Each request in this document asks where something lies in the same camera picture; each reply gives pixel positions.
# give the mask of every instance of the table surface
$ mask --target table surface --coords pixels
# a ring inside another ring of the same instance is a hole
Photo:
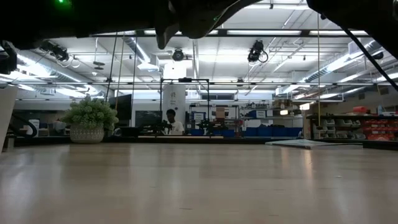
[[[398,153],[245,144],[65,144],[0,155],[2,224],[383,223]]]

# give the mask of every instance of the desk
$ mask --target desk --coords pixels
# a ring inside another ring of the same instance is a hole
[[[224,139],[223,136],[138,136],[138,138],[162,138],[162,139]]]

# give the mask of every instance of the white planter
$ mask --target white planter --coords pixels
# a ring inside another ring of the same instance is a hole
[[[100,143],[104,138],[104,128],[87,129],[79,124],[73,124],[70,127],[70,139],[80,144]]]

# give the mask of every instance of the sign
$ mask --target sign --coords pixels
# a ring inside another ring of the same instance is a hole
[[[267,113],[266,111],[256,111],[256,118],[266,118],[267,117]]]
[[[203,121],[205,119],[205,114],[204,113],[194,113],[193,119]]]

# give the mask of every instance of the potted plant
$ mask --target potted plant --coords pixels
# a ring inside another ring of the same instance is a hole
[[[61,121],[71,124],[70,139],[75,143],[99,143],[104,138],[104,129],[112,131],[119,122],[117,111],[101,99],[86,96],[79,103],[72,102]]]

